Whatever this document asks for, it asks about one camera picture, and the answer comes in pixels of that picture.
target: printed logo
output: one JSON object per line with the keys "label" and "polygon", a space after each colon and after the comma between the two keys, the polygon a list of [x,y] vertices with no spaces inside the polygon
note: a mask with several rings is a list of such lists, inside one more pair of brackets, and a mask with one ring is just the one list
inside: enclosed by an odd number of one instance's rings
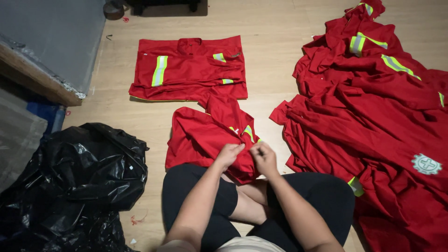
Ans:
{"label": "printed logo", "polygon": [[412,160],[414,168],[423,174],[437,174],[442,169],[442,164],[434,161],[431,158],[420,153],[420,155],[414,155],[415,159]]}

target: hand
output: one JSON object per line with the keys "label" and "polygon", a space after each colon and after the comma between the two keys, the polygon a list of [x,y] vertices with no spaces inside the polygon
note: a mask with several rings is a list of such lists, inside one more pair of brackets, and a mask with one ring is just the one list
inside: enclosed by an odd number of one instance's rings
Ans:
{"label": "hand", "polygon": [[215,159],[215,162],[213,162],[213,165],[218,166],[222,169],[222,172],[225,172],[229,166],[235,162],[237,159],[237,155],[244,150],[245,144],[235,144],[235,143],[228,143],[224,145],[224,147],[221,149],[220,153]]}
{"label": "hand", "polygon": [[266,176],[267,179],[279,175],[277,170],[277,156],[271,147],[265,142],[256,143],[250,148],[250,153],[254,157],[257,170]]}

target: black pants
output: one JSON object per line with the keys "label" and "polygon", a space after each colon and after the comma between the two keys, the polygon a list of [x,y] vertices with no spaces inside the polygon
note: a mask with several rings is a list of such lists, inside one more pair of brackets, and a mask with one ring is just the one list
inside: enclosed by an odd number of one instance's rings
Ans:
{"label": "black pants", "polygon": [[[162,211],[167,232],[171,229],[184,199],[206,170],[204,167],[190,164],[178,165],[168,170],[162,190]],[[313,205],[339,243],[344,245],[353,219],[354,195],[350,186],[328,174],[294,173],[283,177]],[[228,218],[235,210],[237,201],[236,185],[221,178],[210,221],[202,238],[201,251],[215,251],[229,240],[240,237]],[[270,241],[286,252],[303,251],[269,185],[267,201],[268,206],[277,214],[256,226],[248,235]]]}

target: forearm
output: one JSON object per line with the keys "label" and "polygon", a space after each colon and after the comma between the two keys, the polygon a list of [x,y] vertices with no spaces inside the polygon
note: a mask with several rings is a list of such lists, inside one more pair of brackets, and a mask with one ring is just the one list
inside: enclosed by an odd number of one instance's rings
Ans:
{"label": "forearm", "polygon": [[282,176],[272,175],[269,183],[294,236],[306,251],[344,251],[316,209]]}
{"label": "forearm", "polygon": [[221,170],[216,164],[212,164],[193,187],[185,198],[164,244],[181,239],[191,243],[199,251],[215,203]]}

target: white shirt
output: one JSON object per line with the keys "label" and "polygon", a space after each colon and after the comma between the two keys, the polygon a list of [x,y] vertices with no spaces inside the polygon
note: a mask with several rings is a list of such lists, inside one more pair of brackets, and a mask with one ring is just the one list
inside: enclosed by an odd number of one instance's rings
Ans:
{"label": "white shirt", "polygon": [[[157,252],[197,252],[186,241],[174,240],[159,247]],[[215,252],[285,252],[279,246],[257,236],[235,237]]]}

